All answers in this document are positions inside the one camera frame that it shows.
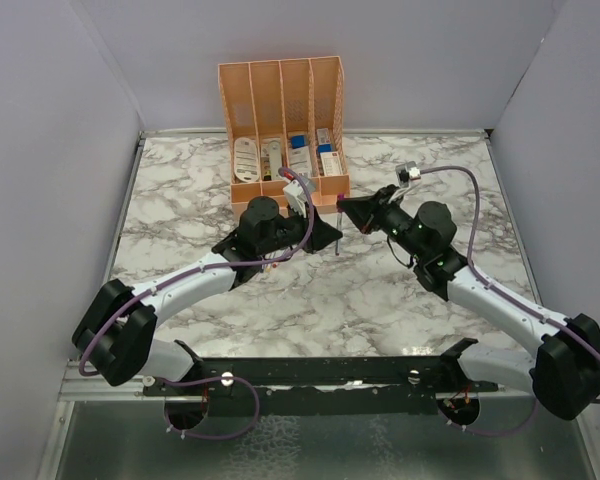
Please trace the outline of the magenta white pen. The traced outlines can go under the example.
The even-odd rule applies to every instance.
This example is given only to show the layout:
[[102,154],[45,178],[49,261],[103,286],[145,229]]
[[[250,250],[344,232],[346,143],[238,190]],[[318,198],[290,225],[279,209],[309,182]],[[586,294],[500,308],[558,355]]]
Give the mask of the magenta white pen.
[[336,228],[340,234],[339,238],[335,242],[334,253],[336,256],[340,255],[340,243],[342,239],[342,211],[338,210],[336,217]]

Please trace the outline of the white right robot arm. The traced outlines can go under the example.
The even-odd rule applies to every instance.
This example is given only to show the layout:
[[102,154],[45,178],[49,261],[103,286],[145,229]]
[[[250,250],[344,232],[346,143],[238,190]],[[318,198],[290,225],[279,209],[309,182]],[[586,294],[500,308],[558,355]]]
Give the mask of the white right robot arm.
[[410,256],[423,288],[472,311],[522,346],[520,352],[478,343],[439,367],[441,383],[461,391],[488,381],[529,392],[554,416],[575,419],[600,403],[600,327],[591,317],[568,318],[512,292],[474,266],[452,245],[457,227],[437,201],[405,212],[389,185],[371,196],[342,198],[337,208],[363,234],[385,233]]

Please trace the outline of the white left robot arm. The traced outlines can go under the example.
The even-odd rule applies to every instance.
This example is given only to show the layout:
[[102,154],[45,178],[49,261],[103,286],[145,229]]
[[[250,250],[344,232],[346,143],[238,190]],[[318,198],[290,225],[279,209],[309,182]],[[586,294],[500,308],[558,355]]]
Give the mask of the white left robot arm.
[[200,358],[182,341],[160,341],[158,326],[211,296],[230,292],[264,265],[303,250],[319,252],[340,240],[341,231],[316,210],[282,216],[278,204],[260,196],[248,203],[237,227],[198,261],[161,278],[132,286],[118,279],[97,292],[72,335],[82,364],[92,365],[109,385],[136,375],[165,379],[186,395],[200,385]]

